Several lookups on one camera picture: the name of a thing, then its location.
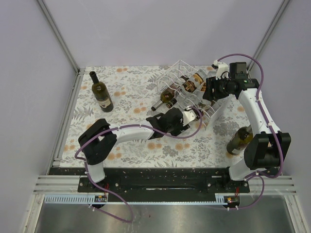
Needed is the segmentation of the green bottle black neck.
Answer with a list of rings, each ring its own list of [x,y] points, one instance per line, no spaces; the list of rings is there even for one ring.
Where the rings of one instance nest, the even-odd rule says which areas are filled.
[[[114,108],[114,105],[106,85],[99,81],[95,71],[91,71],[89,75],[93,81],[92,92],[101,110],[105,113],[111,112]]]

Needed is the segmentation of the clear square liquor bottle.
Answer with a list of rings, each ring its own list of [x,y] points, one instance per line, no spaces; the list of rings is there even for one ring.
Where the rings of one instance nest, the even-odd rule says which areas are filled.
[[[206,78],[207,74],[202,69],[192,74],[189,78],[186,78],[181,85],[177,88],[173,88],[174,96],[166,103],[166,106],[172,108],[174,105],[178,105],[179,107],[195,105],[197,97],[202,92],[201,88]]]

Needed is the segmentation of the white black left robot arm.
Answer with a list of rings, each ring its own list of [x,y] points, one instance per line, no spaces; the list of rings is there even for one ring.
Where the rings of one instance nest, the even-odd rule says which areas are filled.
[[[190,109],[181,111],[172,108],[146,118],[141,124],[112,126],[106,119],[97,120],[78,138],[86,158],[87,172],[90,175],[88,186],[95,192],[105,187],[103,162],[117,144],[135,140],[151,140],[161,138],[165,134],[178,136],[189,128],[189,123],[196,119],[195,112]]]

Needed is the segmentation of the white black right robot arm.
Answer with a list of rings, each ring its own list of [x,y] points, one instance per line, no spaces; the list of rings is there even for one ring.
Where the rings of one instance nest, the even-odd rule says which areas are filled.
[[[253,132],[253,139],[244,150],[244,159],[231,166],[229,175],[221,180],[222,189],[232,192],[238,187],[238,181],[256,174],[268,177],[270,168],[282,169],[291,137],[273,121],[263,101],[261,85],[248,76],[245,62],[227,65],[215,60],[212,67],[216,75],[206,79],[203,98],[217,101],[234,95],[243,106]]]

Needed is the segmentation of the green bottle silver neck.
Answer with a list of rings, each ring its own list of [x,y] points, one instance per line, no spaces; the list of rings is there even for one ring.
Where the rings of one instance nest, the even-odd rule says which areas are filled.
[[[156,111],[161,105],[165,104],[167,108],[172,108],[176,103],[176,97],[179,95],[179,92],[176,89],[171,87],[166,88],[161,94],[160,99],[152,107],[152,111]]]

